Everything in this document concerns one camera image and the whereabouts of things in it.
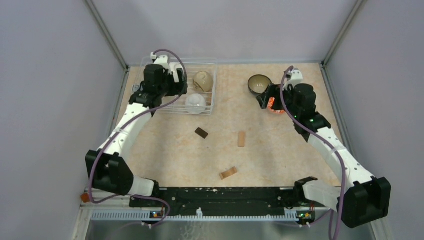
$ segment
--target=white wire rack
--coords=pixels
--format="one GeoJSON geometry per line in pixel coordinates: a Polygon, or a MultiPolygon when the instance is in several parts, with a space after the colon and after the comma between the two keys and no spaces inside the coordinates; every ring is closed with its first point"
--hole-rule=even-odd
{"type": "MultiPolygon", "coordinates": [[[[200,115],[211,115],[212,110],[214,109],[215,104],[215,91],[217,87],[217,71],[218,71],[218,60],[216,58],[181,58],[184,63],[185,69],[187,71],[187,94],[182,95],[176,102],[173,104],[159,109],[158,113],[168,113],[168,114],[190,114],[186,109],[186,99],[191,94],[200,94],[206,100],[206,108],[190,106],[190,109],[199,108],[203,110],[200,115]],[[199,92],[193,84],[193,76],[198,72],[208,72],[213,77],[213,87],[211,92],[199,92]]],[[[171,57],[171,62],[177,62],[177,59],[171,57]]],[[[152,64],[150,57],[144,57],[141,61],[140,68],[137,73],[136,85],[132,86],[132,92],[134,93],[140,88],[140,83],[144,81],[143,70],[146,65],[152,64]]],[[[162,99],[162,104],[169,103],[175,97],[168,96],[162,99]]]]}

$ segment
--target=beige table surface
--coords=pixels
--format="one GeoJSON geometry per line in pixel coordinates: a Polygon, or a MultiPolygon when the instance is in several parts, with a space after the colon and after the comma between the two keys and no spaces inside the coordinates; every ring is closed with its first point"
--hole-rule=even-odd
{"type": "MultiPolygon", "coordinates": [[[[320,154],[296,133],[286,115],[260,109],[249,93],[255,74],[279,83],[289,64],[219,65],[215,106],[211,115],[157,113],[144,126],[127,159],[132,172],[154,179],[161,187],[289,187],[309,176],[331,185],[340,183],[320,154]],[[195,133],[200,127],[206,139],[195,133]],[[238,147],[238,132],[246,132],[238,147]],[[219,173],[235,166],[233,176],[219,173]]],[[[340,136],[330,99],[317,63],[298,63],[304,83],[317,95],[317,111],[340,136]]],[[[118,120],[124,114],[139,68],[132,67],[118,120]]]]}

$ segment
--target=white wall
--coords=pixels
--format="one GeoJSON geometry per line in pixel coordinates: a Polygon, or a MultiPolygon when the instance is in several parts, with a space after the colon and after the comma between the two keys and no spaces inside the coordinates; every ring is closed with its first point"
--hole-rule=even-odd
{"type": "Polygon", "coordinates": [[[167,48],[225,62],[320,62],[356,0],[94,0],[127,64],[167,48]]]}
{"type": "Polygon", "coordinates": [[[66,240],[123,71],[82,0],[1,2],[1,239],[66,240]]]}
{"type": "Polygon", "coordinates": [[[328,69],[360,163],[392,186],[395,239],[422,239],[424,1],[368,1],[328,69]]]}

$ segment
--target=robotic arm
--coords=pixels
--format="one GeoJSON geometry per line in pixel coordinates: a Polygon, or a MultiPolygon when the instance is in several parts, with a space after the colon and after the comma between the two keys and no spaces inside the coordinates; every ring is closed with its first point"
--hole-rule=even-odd
{"type": "MultiPolygon", "coordinates": [[[[376,178],[366,170],[345,146],[339,141],[330,123],[316,111],[315,100],[317,95],[314,88],[305,83],[302,73],[297,69],[287,73],[288,82],[284,85],[283,97],[288,111],[306,128],[320,137],[328,140],[334,149],[310,134],[296,123],[294,128],[302,135],[305,141],[311,144],[324,158],[339,181],[342,181],[342,166],[335,152],[337,151],[344,162],[346,171],[346,186],[344,191],[344,205],[342,221],[350,228],[387,216],[391,185],[386,178],[376,178]]],[[[280,85],[270,84],[267,90],[259,95],[258,100],[262,109],[266,109],[269,99],[275,98],[271,107],[273,110],[283,110],[280,96],[280,85]]],[[[323,204],[338,212],[340,191],[338,187],[330,186],[314,177],[299,180],[294,185],[297,199],[302,202],[310,200],[323,204]]]]}
{"type": "Polygon", "coordinates": [[[116,135],[100,156],[94,172],[93,188],[122,196],[151,196],[153,193],[155,181],[134,176],[125,159],[128,159],[130,150],[144,125],[155,114],[151,110],[162,104],[163,97],[186,94],[187,80],[182,66],[176,62],[170,63],[168,56],[157,57],[152,53],[150,58],[153,64],[145,67],[144,81],[140,89],[131,96],[121,121],[97,151],[90,150],[85,156],[90,176],[100,150],[116,135]]]}

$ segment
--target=orange object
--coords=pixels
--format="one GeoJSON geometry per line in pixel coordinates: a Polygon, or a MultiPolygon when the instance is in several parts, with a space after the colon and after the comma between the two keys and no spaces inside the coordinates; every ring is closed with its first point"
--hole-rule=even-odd
{"type": "Polygon", "coordinates": [[[81,194],[81,200],[83,203],[89,203],[90,202],[90,197],[89,194],[84,192],[83,194],[81,194]]]}
{"type": "Polygon", "coordinates": [[[245,141],[246,141],[246,132],[239,131],[238,132],[238,147],[244,148],[245,147],[245,141]]]}
{"type": "Polygon", "coordinates": [[[232,176],[232,175],[234,175],[236,173],[237,173],[237,168],[235,166],[233,166],[229,170],[227,170],[225,172],[221,172],[219,174],[219,177],[221,178],[221,180],[224,180],[224,179],[228,178],[229,176],[232,176]]]}
{"type": "Polygon", "coordinates": [[[275,114],[283,114],[285,113],[284,110],[272,110],[271,107],[274,105],[276,98],[275,97],[270,97],[269,101],[268,101],[268,110],[270,110],[271,112],[275,113],[275,114]]]}

